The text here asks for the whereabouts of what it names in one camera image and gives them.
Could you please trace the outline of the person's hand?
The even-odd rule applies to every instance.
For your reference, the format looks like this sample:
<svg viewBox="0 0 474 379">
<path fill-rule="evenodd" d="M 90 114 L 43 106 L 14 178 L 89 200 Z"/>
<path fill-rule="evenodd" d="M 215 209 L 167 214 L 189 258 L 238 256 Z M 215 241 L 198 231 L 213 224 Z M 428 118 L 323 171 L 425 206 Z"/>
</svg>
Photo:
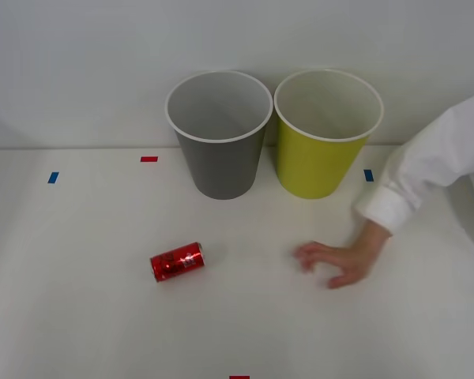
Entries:
<svg viewBox="0 0 474 379">
<path fill-rule="evenodd" d="M 305 272 L 313 272 L 320 263 L 332 265 L 340 273 L 326 282 L 329 289 L 347 287 L 365 279 L 381 254 L 391 233 L 381 225 L 366 220 L 350 246 L 327 246 L 308 242 L 299 246 L 293 256 Z"/>
</svg>

